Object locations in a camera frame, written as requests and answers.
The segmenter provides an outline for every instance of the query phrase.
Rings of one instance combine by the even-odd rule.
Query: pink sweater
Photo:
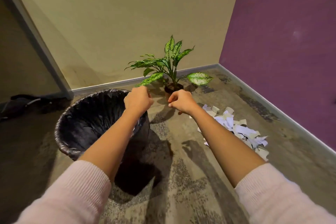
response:
[[[76,161],[21,213],[17,223],[98,223],[110,190],[103,171],[90,162]],[[235,190],[250,223],[336,223],[333,215],[268,163],[246,175]]]

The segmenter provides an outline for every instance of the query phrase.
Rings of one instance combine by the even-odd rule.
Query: purple wall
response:
[[[336,0],[236,0],[219,62],[336,150]]]

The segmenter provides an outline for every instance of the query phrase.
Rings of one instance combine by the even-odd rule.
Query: beige wall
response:
[[[171,34],[195,50],[178,69],[218,63],[235,0],[22,0],[72,89],[142,76]]]
[[[0,0],[0,103],[17,94],[46,95],[59,91],[23,30]]]

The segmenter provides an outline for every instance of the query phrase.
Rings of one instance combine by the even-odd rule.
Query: person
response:
[[[153,104],[145,86],[125,97],[125,111],[84,154],[20,215],[17,223],[97,223],[120,161],[140,116]],[[198,124],[219,165],[250,215],[250,223],[336,223],[293,182],[238,140],[179,90],[169,107]]]

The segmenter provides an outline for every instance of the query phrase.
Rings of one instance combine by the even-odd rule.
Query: potted plant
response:
[[[147,85],[156,80],[162,80],[165,84],[165,92],[168,95],[171,95],[174,91],[178,91],[183,89],[183,85],[179,84],[179,80],[182,78],[188,78],[189,81],[196,85],[204,85],[210,82],[213,78],[208,76],[205,73],[190,73],[183,77],[177,78],[176,70],[177,65],[180,60],[189,54],[194,48],[186,49],[183,52],[180,52],[182,46],[182,41],[179,41],[175,44],[173,35],[170,37],[170,40],[165,45],[165,56],[163,58],[155,58],[153,54],[146,54],[148,58],[143,60],[131,61],[130,63],[134,63],[129,67],[133,69],[145,67],[145,71],[143,72],[143,76],[147,76],[149,73],[154,72],[149,78],[144,79],[141,83],[136,86]],[[166,74],[171,82],[168,83],[167,78],[164,78],[164,74]]]

